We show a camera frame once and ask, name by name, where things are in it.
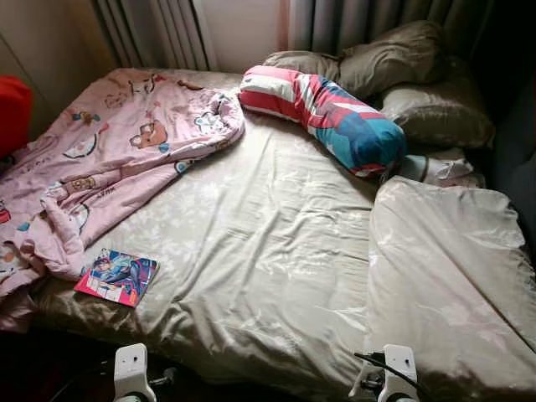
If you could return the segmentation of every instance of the wire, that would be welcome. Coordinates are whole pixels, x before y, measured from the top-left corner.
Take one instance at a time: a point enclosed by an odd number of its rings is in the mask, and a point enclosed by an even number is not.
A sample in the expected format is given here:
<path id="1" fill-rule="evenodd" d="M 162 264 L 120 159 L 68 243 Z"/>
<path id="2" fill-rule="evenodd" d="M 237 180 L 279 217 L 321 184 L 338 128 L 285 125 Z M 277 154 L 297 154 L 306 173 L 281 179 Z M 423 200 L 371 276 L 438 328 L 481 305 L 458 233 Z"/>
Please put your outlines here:
<path id="1" fill-rule="evenodd" d="M 90 368 L 86 371 L 83 371 L 80 374 L 75 375 L 72 379 L 67 381 L 64 384 L 64 386 L 59 389 L 58 392 L 54 394 L 54 396 L 49 400 L 49 402 L 55 402 L 59 398 L 59 396 L 65 392 L 66 389 L 68 389 L 72 384 L 78 381 L 81 377 L 85 377 L 87 374 L 93 374 L 93 373 L 96 373 L 98 371 L 102 371 L 103 369 L 105 369 L 106 368 L 105 366 L 107 363 L 108 363 L 107 361 L 101 362 L 98 367 Z"/>
<path id="2" fill-rule="evenodd" d="M 402 374 L 400 371 L 398 371 L 397 369 L 395 368 L 392 368 L 390 366 L 388 366 L 387 364 L 385 364 L 384 362 L 380 362 L 379 360 L 376 360 L 375 358 L 371 358 L 369 357 L 368 355 L 366 354 L 362 354 L 362 353 L 359 353 L 359 352 L 355 352 L 353 354 L 354 356 L 358 357 L 358 358 L 361 358 L 363 360 L 366 360 L 367 362 L 373 364 L 374 366 L 377 366 L 377 367 L 381 367 L 382 369 L 386 369 L 387 371 L 390 371 L 391 373 L 393 373 L 394 375 L 397 375 L 399 376 L 400 378 L 402 378 L 406 383 L 408 383 L 409 385 L 411 385 L 413 388 L 415 388 L 417 390 L 417 392 L 423 394 L 427 400 L 429 400 L 430 402 L 433 402 L 433 399 L 432 397 L 430 396 L 430 393 L 424 388 L 424 386 L 420 386 L 418 385 L 413 379 L 411 379 L 410 377 L 408 377 L 407 375 L 404 375 Z"/>

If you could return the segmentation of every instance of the comic book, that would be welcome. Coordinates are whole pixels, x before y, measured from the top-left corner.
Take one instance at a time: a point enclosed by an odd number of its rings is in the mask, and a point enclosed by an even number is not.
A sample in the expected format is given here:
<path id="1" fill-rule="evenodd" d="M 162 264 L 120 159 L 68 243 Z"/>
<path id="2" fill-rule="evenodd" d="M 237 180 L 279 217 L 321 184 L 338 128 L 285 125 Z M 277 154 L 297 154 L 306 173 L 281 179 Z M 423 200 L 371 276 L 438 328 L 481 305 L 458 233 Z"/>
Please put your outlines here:
<path id="1" fill-rule="evenodd" d="M 76 291 L 134 307 L 155 276 L 158 263 L 148 258 L 102 249 L 86 267 Z"/>

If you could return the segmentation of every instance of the striped pillow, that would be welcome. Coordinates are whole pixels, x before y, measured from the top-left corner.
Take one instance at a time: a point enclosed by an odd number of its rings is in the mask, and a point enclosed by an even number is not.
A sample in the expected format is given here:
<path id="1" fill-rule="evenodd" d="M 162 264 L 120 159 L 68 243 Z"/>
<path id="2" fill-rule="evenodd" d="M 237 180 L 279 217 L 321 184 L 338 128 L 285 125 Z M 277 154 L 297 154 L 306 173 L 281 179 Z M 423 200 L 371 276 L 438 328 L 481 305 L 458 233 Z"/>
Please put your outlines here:
<path id="1" fill-rule="evenodd" d="M 320 75 L 258 65 L 239 97 L 245 109 L 301 123 L 357 176 L 382 173 L 406 153 L 400 127 Z"/>

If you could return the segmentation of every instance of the sheer curtain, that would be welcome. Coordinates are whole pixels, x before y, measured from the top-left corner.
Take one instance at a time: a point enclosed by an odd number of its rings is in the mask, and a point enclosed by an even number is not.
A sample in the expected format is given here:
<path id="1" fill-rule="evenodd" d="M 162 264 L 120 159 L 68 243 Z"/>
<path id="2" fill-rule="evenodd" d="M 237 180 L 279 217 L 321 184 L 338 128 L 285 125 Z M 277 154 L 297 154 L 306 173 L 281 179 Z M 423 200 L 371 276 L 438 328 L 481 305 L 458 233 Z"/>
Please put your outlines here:
<path id="1" fill-rule="evenodd" d="M 289 49 L 328 54 L 366 43 L 398 25 L 443 25 L 453 52 L 470 58 L 493 0 L 289 0 Z"/>
<path id="2" fill-rule="evenodd" d="M 124 67 L 217 70 L 199 0 L 97 0 L 109 42 Z"/>

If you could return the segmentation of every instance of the pink blanket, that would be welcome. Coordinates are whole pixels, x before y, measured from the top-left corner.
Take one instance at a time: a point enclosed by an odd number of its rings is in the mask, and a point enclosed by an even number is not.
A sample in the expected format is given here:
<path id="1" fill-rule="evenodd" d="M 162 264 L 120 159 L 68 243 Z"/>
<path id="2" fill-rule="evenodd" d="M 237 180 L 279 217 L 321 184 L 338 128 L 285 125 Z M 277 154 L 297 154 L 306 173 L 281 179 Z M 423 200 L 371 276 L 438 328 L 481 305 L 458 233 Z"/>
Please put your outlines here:
<path id="1" fill-rule="evenodd" d="M 93 83 L 0 177 L 0 329 L 24 330 L 28 284 L 77 280 L 87 245 L 243 131 L 222 91 L 131 69 Z"/>

